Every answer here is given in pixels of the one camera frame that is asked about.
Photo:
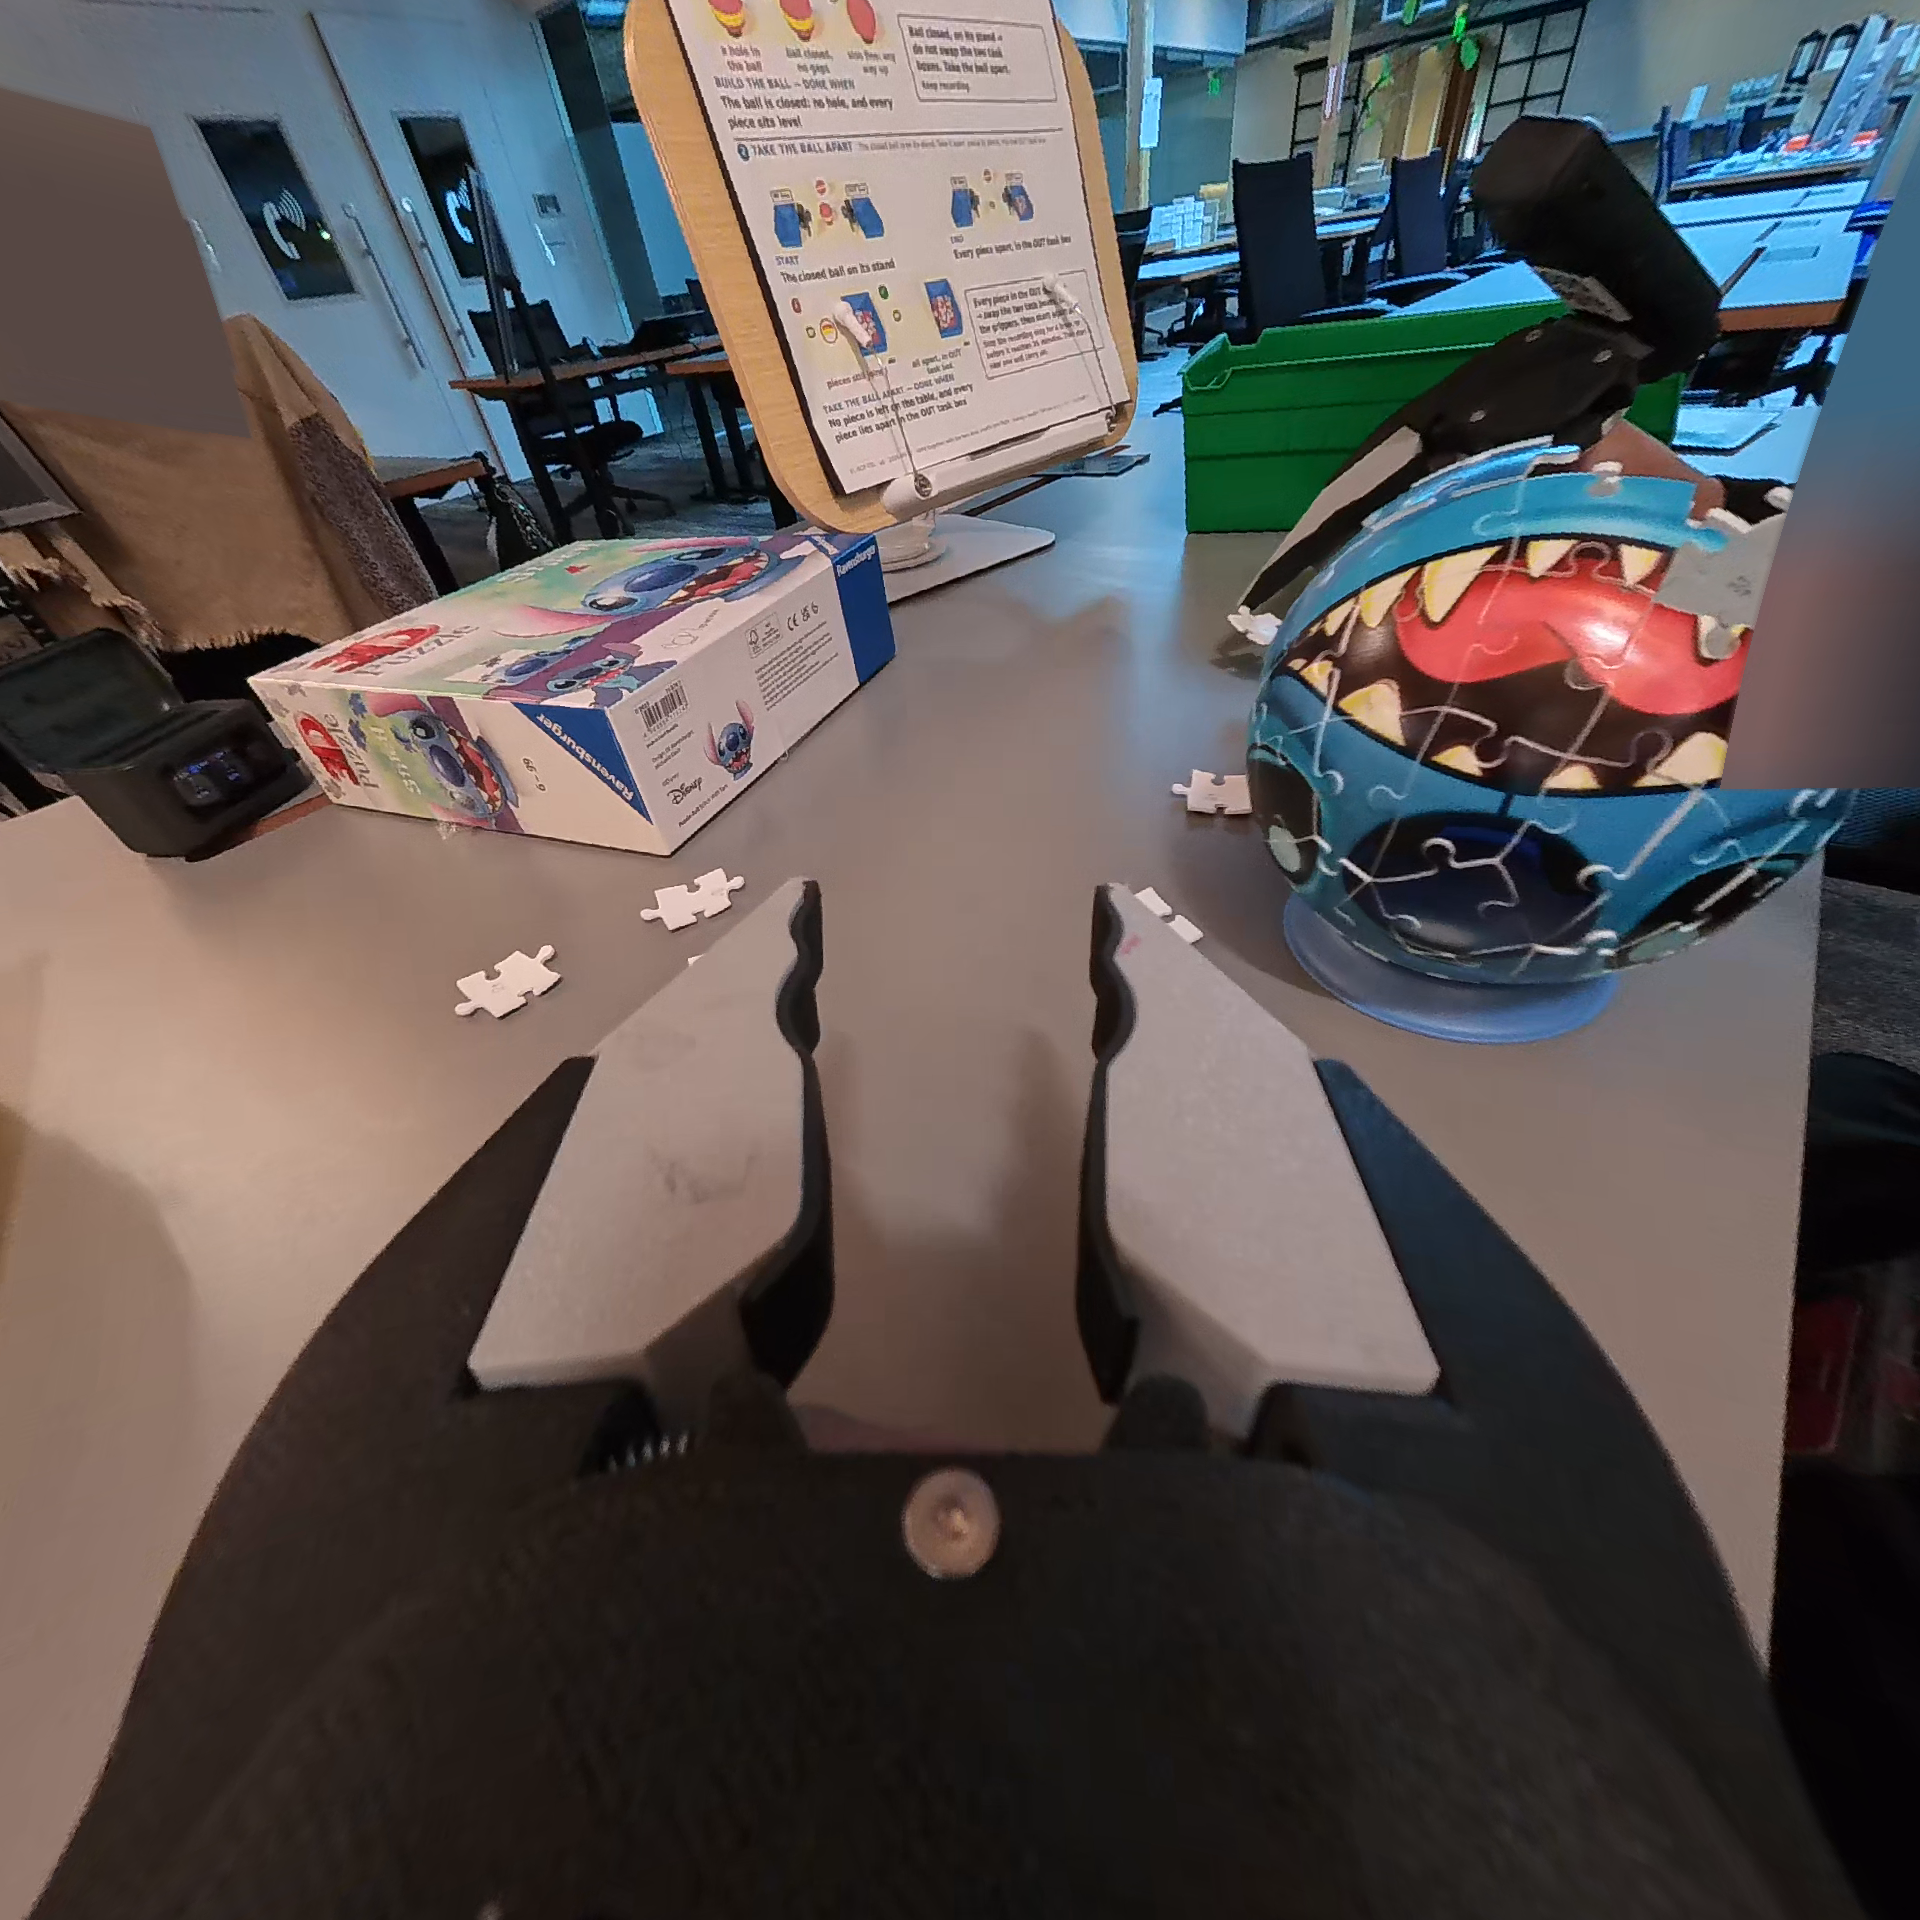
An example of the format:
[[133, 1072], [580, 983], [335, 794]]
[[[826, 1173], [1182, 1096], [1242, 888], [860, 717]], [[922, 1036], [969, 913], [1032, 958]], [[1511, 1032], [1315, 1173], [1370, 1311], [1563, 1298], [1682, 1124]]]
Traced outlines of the person's right hand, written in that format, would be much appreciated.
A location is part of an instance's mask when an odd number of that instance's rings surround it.
[[1633, 426], [1625, 415], [1605, 424], [1595, 442], [1579, 452], [1576, 467], [1584, 471], [1618, 467], [1622, 476], [1686, 484], [1692, 487], [1692, 517], [1726, 510], [1726, 487], [1719, 478], [1693, 467], [1669, 443]]

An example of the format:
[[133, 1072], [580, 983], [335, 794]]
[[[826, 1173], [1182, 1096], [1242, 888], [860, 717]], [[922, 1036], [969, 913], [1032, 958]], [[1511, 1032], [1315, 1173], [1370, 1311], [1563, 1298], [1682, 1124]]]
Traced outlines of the dark clothing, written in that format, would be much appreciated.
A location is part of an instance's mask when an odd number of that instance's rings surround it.
[[1917, 794], [1819, 886], [1772, 1691], [1869, 1915], [1917, 1914]]

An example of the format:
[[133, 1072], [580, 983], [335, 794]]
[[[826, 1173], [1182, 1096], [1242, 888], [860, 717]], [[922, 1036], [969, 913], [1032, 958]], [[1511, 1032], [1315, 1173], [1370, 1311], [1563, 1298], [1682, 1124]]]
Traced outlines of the blue puzzle ball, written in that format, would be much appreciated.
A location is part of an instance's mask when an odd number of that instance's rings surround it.
[[1718, 664], [1657, 608], [1692, 487], [1569, 446], [1421, 478], [1279, 611], [1246, 734], [1297, 896], [1407, 971], [1572, 985], [1697, 945], [1848, 822], [1835, 785], [1734, 785], [1755, 627]]

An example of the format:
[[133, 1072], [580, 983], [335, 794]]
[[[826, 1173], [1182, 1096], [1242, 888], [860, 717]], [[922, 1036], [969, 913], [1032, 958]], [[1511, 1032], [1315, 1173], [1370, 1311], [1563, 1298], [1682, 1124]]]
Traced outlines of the green plastic bin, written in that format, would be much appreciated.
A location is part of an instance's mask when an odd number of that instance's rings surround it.
[[1202, 347], [1182, 374], [1185, 525], [1190, 532], [1288, 532], [1344, 471], [1366, 462], [1418, 419], [1425, 398], [1473, 359], [1463, 400], [1443, 404], [1447, 439], [1401, 486], [1442, 467], [1509, 447], [1572, 447], [1577, 418], [1548, 419], [1546, 398], [1519, 400], [1529, 359], [1507, 338], [1579, 324], [1590, 350], [1625, 334], [1559, 300], [1497, 302], [1452, 310], [1404, 307], [1263, 330], [1248, 344]]

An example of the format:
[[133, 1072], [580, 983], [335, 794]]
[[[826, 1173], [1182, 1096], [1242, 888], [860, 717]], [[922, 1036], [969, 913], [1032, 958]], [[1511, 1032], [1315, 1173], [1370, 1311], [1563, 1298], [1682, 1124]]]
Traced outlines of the dark phone icon door sign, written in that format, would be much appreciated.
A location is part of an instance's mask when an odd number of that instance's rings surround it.
[[466, 124], [446, 112], [404, 112], [396, 126], [452, 269], [464, 281], [483, 281], [485, 257], [470, 186], [473, 156]]
[[212, 113], [197, 115], [196, 130], [279, 296], [355, 298], [357, 281], [282, 119]]

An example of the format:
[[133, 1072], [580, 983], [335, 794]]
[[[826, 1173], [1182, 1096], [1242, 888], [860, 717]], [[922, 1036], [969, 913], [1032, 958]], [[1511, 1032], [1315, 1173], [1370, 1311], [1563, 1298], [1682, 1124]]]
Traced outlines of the instruction sheet on wooden stand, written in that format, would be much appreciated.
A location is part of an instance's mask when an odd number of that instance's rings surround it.
[[763, 467], [876, 536], [1125, 435], [1084, 58], [1045, 2], [634, 2], [635, 110]]

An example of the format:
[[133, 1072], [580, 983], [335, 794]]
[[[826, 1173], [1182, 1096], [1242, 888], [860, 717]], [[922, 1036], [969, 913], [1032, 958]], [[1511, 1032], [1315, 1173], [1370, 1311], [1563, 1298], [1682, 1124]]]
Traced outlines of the blue round ball stand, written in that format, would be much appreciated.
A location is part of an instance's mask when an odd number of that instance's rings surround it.
[[1282, 932], [1294, 959], [1328, 996], [1388, 1027], [1435, 1042], [1552, 1042], [1594, 1023], [1620, 991], [1612, 975], [1509, 985], [1409, 971], [1357, 948], [1297, 894], [1285, 900]]

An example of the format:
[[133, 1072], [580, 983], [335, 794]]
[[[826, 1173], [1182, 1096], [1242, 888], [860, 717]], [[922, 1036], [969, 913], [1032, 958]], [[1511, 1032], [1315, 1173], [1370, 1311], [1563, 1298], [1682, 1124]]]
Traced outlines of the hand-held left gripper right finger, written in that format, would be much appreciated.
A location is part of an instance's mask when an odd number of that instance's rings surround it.
[[1099, 1400], [1425, 1396], [1431, 1352], [1312, 1050], [1127, 888], [1094, 888], [1074, 1318]]

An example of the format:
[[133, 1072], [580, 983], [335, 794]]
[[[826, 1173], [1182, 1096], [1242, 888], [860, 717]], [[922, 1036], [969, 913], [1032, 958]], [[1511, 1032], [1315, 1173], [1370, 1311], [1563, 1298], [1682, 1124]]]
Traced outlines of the puzzle cardboard box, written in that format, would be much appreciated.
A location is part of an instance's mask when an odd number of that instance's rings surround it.
[[329, 801], [678, 851], [896, 656], [872, 536], [575, 539], [251, 675]]

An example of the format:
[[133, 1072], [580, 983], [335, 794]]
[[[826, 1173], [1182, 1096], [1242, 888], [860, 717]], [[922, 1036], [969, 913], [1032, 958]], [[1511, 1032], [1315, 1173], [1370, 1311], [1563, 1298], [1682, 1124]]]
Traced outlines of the wooden office desk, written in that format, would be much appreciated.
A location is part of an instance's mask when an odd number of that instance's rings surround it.
[[653, 391], [666, 374], [686, 372], [714, 347], [716, 338], [702, 338], [666, 347], [564, 355], [511, 374], [468, 374], [446, 386], [506, 411], [554, 539], [566, 543], [573, 537], [578, 513], [587, 513], [600, 536], [615, 537], [630, 530], [624, 508], [676, 516], [678, 505], [666, 494], [614, 479], [614, 463], [642, 443], [643, 430], [626, 418], [602, 418], [602, 410], [614, 408], [624, 394]]

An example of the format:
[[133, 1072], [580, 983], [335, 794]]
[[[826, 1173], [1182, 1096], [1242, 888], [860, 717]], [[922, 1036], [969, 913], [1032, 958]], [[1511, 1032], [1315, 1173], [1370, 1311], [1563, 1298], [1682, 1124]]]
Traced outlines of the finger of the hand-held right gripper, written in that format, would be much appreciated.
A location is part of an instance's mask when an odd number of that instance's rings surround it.
[[1751, 634], [1785, 510], [1746, 519], [1712, 510], [1687, 522], [1654, 592], [1654, 606], [1692, 621], [1692, 652], [1701, 664], [1734, 660]]
[[1314, 495], [1242, 592], [1242, 611], [1279, 611], [1362, 532], [1428, 474], [1487, 446], [1494, 394], [1428, 394], [1399, 408]]

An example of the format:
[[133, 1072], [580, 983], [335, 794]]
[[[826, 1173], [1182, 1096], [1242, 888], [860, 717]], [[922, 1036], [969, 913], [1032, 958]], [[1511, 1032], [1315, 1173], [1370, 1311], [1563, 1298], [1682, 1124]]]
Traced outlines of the black office chair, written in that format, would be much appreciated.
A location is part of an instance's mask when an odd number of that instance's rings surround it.
[[466, 317], [488, 374], [471, 376], [464, 390], [506, 411], [556, 539], [575, 537], [578, 516], [614, 537], [630, 532], [630, 508], [671, 510], [662, 494], [618, 481], [614, 467], [645, 442], [645, 427], [620, 410], [622, 372], [566, 342], [545, 300], [523, 300], [506, 285]]
[[1308, 156], [1233, 159], [1229, 171], [1237, 315], [1226, 339], [1249, 346], [1271, 327], [1385, 317], [1385, 300], [1340, 300], [1330, 290]]
[[1450, 259], [1453, 204], [1447, 179], [1442, 151], [1392, 159], [1388, 199], [1366, 243], [1366, 288], [1372, 293], [1418, 298], [1415, 285], [1460, 281]]

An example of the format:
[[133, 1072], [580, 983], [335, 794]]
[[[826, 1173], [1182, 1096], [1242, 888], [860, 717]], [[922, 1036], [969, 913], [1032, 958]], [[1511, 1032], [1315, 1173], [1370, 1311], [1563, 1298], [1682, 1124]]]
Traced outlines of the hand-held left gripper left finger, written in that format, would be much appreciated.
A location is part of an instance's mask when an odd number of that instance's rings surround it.
[[782, 881], [591, 1053], [468, 1355], [480, 1388], [793, 1385], [833, 1308], [821, 888]]

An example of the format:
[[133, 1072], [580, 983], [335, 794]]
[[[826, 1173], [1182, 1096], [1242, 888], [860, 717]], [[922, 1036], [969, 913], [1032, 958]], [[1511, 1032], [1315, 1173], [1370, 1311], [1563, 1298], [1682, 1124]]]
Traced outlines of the beige fringed blanket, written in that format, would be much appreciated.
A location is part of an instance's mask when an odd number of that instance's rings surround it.
[[222, 324], [241, 427], [11, 408], [73, 511], [3, 532], [3, 584], [56, 632], [91, 615], [155, 658], [319, 648], [436, 598], [368, 447], [251, 314]]

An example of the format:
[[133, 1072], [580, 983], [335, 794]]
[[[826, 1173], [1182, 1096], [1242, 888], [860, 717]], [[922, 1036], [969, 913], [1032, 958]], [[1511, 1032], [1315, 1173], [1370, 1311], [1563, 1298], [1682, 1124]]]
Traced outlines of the black charging case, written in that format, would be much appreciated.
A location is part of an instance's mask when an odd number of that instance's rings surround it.
[[250, 698], [188, 700], [135, 637], [108, 627], [3, 664], [2, 735], [148, 858], [226, 851], [314, 787]]

